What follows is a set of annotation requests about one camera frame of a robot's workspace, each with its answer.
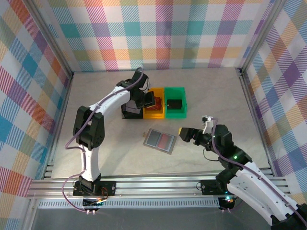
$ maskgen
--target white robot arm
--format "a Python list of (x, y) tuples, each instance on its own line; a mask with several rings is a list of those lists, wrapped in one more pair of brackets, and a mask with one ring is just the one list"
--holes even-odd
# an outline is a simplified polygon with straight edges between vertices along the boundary
[[(298, 205), (278, 189), (242, 149), (234, 145), (232, 134), (217, 119), (203, 117), (206, 124), (216, 120), (212, 133), (201, 129), (181, 128), (179, 136), (185, 142), (195, 140), (195, 145), (205, 147), (219, 156), (225, 170), (216, 176), (215, 187), (223, 194), (240, 197), (271, 225), (272, 230), (305, 230), (307, 205)], [(202, 192), (208, 188), (201, 181)]]
[(132, 79), (119, 82), (102, 100), (89, 107), (81, 106), (78, 109), (73, 134), (80, 149), (85, 152), (85, 156), (82, 155), (84, 172), (79, 176), (78, 184), (88, 194), (95, 195), (99, 190), (99, 186), (96, 186), (100, 182), (98, 152), (105, 138), (105, 120), (130, 100), (133, 100), (138, 108), (155, 105), (153, 92), (147, 92), (148, 81), (148, 77), (137, 70)]

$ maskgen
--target gray floor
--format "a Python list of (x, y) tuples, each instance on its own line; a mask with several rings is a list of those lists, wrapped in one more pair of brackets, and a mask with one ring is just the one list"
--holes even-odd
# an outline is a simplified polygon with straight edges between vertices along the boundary
[[(120, 109), (116, 110), (112, 117), (105, 118), (106, 137), (99, 149), (98, 161), (102, 176), (222, 170), (221, 164), (204, 159), (201, 147), (185, 143), (180, 138), (171, 155), (143, 145), (143, 134), (150, 128), (177, 136), (180, 127), (202, 128), (202, 115), (219, 118), (219, 123), (227, 125), (232, 132), (237, 146), (259, 167), (269, 166), (234, 68), (151, 70), (145, 73), (152, 88), (185, 87), (188, 117), (123, 120)], [(116, 83), (132, 76), (131, 71), (75, 74), (52, 178), (67, 178), (81, 171), (79, 151), (64, 150), (72, 137), (78, 108), (96, 103), (110, 93)], [(216, 158), (211, 152), (206, 154), (208, 158)]]
[(232, 213), (217, 208), (104, 209), (86, 215), (73, 209), (38, 209), (32, 230), (269, 230), (243, 203)]

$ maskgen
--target white tabletop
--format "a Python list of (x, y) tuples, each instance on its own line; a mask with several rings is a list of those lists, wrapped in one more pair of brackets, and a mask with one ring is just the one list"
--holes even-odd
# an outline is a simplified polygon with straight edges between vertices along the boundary
[[(123, 120), (119, 108), (105, 120), (106, 137), (99, 150), (102, 176), (224, 169), (219, 162), (204, 159), (202, 147), (183, 142), (179, 137), (171, 155), (143, 145), (143, 135), (148, 129), (177, 136), (180, 127), (202, 128), (202, 115), (219, 118), (219, 124), (225, 124), (232, 132), (235, 145), (250, 155), (259, 167), (269, 166), (234, 68), (150, 70), (145, 73), (152, 88), (185, 87), (188, 117)], [(78, 108), (94, 104), (109, 94), (119, 81), (132, 76), (132, 71), (75, 74), (56, 149), (52, 178), (67, 178), (81, 171), (80, 152), (64, 149), (72, 137)], [(214, 153), (205, 153), (207, 158), (217, 159)]]

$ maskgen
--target plastic container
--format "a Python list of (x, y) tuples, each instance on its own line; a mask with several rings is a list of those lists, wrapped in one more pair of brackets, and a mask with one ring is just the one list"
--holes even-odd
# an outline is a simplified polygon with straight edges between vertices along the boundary
[[(188, 105), (186, 99), (186, 91), (184, 88), (164, 88), (165, 95), (165, 117), (166, 118), (186, 118)], [(168, 99), (181, 99), (182, 108), (181, 109), (167, 109)]]
[(160, 97), (161, 110), (148, 110), (143, 108), (143, 118), (145, 119), (164, 119), (165, 118), (165, 99), (164, 99), (164, 88), (152, 88), (148, 92), (153, 91), (155, 97)]

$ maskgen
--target plaid fabric backdrop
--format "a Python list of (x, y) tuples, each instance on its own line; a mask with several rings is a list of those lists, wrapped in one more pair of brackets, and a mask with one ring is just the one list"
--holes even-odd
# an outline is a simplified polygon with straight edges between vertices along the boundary
[(21, 0), (0, 1), (0, 230), (17, 229), (68, 78)]
[(267, 20), (275, 2), (276, 2), (276, 0), (270, 0), (270, 3), (268, 4), (267, 9), (265, 10), (264, 14), (262, 15), (262, 18), (261, 18), (253, 36), (251, 37), (251, 40), (249, 41), (249, 44), (248, 44), (248, 46), (247, 46), (247, 48), (244, 52), (243, 58), (241, 59), (240, 65), (238, 66), (239, 68), (243, 66), (247, 56), (249, 55), (251, 48), (254, 46), (254, 44), (255, 44), (258, 36), (259, 36), (259, 33), (262, 30), (262, 27), (263, 27), (265, 21)]
[(249, 89), (278, 175), (307, 198), (307, 0), (288, 0), (248, 69)]
[(75, 71), (238, 66), (270, 3), (35, 1)]

